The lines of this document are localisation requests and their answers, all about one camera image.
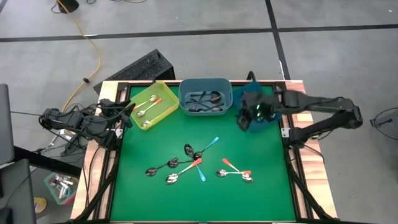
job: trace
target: concrete floor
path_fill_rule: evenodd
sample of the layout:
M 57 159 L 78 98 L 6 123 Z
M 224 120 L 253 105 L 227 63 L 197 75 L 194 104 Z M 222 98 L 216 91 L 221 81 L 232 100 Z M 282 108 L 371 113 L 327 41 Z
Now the concrete floor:
M 86 34 L 271 27 L 264 0 L 79 3 L 73 14 Z M 398 24 L 398 2 L 393 0 L 271 3 L 278 27 Z M 0 38 L 78 35 L 67 15 L 50 12 L 53 4 L 53 0 L 8 0 L 0 12 Z M 397 38 L 398 29 L 280 33 L 291 79 L 303 80 L 310 95 L 351 98 L 365 120 L 360 129 L 339 129 L 321 142 L 342 220 L 398 220 L 398 142 L 377 133 L 368 122 L 378 112 L 396 106 Z M 153 49 L 159 49 L 174 65 L 177 79 L 242 79 L 249 70 L 258 79 L 283 79 L 272 33 L 101 39 L 95 43 L 103 67 L 74 99 L 84 105 L 97 100 L 94 84 Z M 9 85 L 14 111 L 42 113 L 45 108 L 61 108 L 97 64 L 86 40 L 0 42 L 0 52 L 0 83 Z M 313 117 L 318 121 L 327 115 L 313 113 Z M 12 124 L 15 144 L 20 147 L 34 150 L 52 138 L 36 117 L 14 114 Z M 40 186 L 46 175 L 43 171 L 32 177 L 36 196 L 46 194 Z M 66 221 L 71 209 L 49 206 L 39 223 Z

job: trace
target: blue bin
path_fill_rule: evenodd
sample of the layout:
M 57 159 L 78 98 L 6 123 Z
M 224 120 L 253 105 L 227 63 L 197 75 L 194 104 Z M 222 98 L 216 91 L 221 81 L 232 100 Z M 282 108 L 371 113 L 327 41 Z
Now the blue bin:
M 189 107 L 185 105 L 185 102 L 191 101 L 191 94 L 202 94 L 204 91 L 210 93 L 212 91 L 218 91 L 221 94 L 221 101 L 219 103 L 224 103 L 222 111 L 202 111 L 202 112 L 191 112 Z M 201 101 L 209 100 L 211 96 L 204 96 Z M 187 115 L 190 116 L 217 116 L 223 115 L 227 112 L 228 108 L 231 107 L 233 102 L 232 97 L 232 86 L 229 80 L 225 78 L 190 78 L 183 80 L 180 84 L 180 107 L 184 110 Z M 210 102 L 204 103 L 205 105 L 212 107 L 217 104 L 212 104 Z M 206 109 L 202 105 L 198 105 L 197 109 Z
M 243 97 L 243 92 L 250 93 L 250 92 L 263 92 L 260 84 L 258 82 L 251 82 L 248 83 L 241 88 L 233 91 L 233 106 L 240 110 L 242 108 L 241 100 Z M 274 119 L 272 121 L 263 120 L 261 122 L 252 121 L 249 125 L 248 131 L 255 133 L 265 129 L 269 124 L 276 122 L 282 116 L 280 114 L 275 114 Z

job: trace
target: green tabletop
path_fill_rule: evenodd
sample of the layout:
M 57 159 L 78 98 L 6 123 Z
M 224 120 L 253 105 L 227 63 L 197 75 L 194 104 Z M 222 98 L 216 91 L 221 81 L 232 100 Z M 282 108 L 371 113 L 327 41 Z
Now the green tabletop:
M 263 88 L 272 93 L 271 86 Z M 131 97 L 144 89 L 133 86 Z M 170 89 L 178 96 L 177 86 Z M 255 134 L 243 132 L 236 124 L 237 113 L 231 107 L 223 116 L 187 116 L 179 108 L 148 131 L 134 124 L 123 137 L 111 221 L 295 220 L 279 124 Z M 206 182 L 194 167 L 175 184 L 165 183 L 169 174 L 189 163 L 174 169 L 166 166 L 155 176 L 146 176 L 148 168 L 174 157 L 189 160 L 185 144 L 199 151 L 217 136 L 220 140 L 204 152 L 200 164 Z M 251 170 L 253 183 L 236 174 L 217 177 L 218 169 L 234 171 L 222 158 L 239 170 Z

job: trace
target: wooden table frame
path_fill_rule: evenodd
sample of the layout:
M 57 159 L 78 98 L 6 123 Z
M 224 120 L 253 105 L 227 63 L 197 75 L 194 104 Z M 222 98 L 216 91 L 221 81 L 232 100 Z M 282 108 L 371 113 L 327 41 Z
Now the wooden table frame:
M 181 80 L 165 80 L 164 82 L 169 85 L 176 85 Z M 251 82 L 250 80 L 230 80 L 232 84 L 240 83 L 245 84 Z M 258 80 L 259 83 L 275 83 L 281 89 L 297 90 L 305 92 L 304 84 L 302 81 L 280 81 L 280 80 Z M 127 87 L 129 84 L 133 85 L 150 85 L 152 81 L 140 80 L 140 81 L 105 81 L 103 82 L 99 99 L 107 98 L 111 101 L 124 101 L 127 94 Z M 293 114 L 292 116 L 282 117 L 281 125 L 285 128 L 290 127 L 289 123 L 293 123 L 295 127 L 304 128 L 313 123 L 311 114 L 306 111 L 299 114 Z M 317 140 L 308 140 L 306 145 L 316 149 L 320 152 L 320 147 Z M 88 168 L 90 162 L 93 160 L 93 155 L 98 148 L 98 144 L 95 141 L 90 141 L 87 146 L 85 160 L 83 168 L 86 170 L 86 176 L 88 175 Z M 322 158 L 308 150 L 289 150 L 291 158 L 295 158 L 292 161 L 295 171 L 299 174 L 300 178 L 304 180 L 307 185 L 307 189 L 313 195 L 315 200 L 321 205 L 321 207 L 327 212 L 327 214 L 336 217 L 336 210 L 331 196 L 328 178 L 326 176 L 325 166 Z M 98 187 L 101 185 L 106 178 L 106 175 L 110 172 L 113 162 L 115 160 L 115 151 L 105 151 L 105 149 L 99 149 L 93 161 L 90 178 L 90 189 L 88 191 L 89 200 L 92 200 L 95 193 L 98 191 Z M 292 196 L 295 207 L 296 217 L 301 218 L 317 218 L 316 214 L 308 206 L 307 200 L 304 199 L 300 189 L 293 184 L 290 180 Z M 111 202 L 113 199 L 114 183 L 112 183 L 102 196 L 97 209 L 91 214 L 90 219 L 102 219 L 110 217 Z M 79 216 L 85 208 L 86 201 L 86 187 L 85 178 L 83 172 L 81 173 L 78 190 L 73 204 L 73 210 L 71 218 Z

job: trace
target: yellow tray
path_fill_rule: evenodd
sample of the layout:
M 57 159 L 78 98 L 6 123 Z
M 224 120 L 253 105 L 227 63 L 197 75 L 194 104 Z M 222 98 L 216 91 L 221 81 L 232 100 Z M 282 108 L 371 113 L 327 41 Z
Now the yellow tray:
M 143 130 L 148 130 L 150 127 L 164 119 L 167 115 L 178 109 L 178 98 L 163 81 L 156 81 L 156 83 L 132 97 L 131 102 L 139 105 L 148 101 L 152 95 L 156 95 L 157 99 L 161 98 L 162 101 L 147 110 L 145 115 L 142 117 L 137 116 L 138 111 L 145 110 L 152 105 L 153 102 L 148 102 L 131 113 L 132 119 L 136 122 L 137 126 Z M 147 126 L 143 127 L 142 124 L 147 120 L 151 122 Z

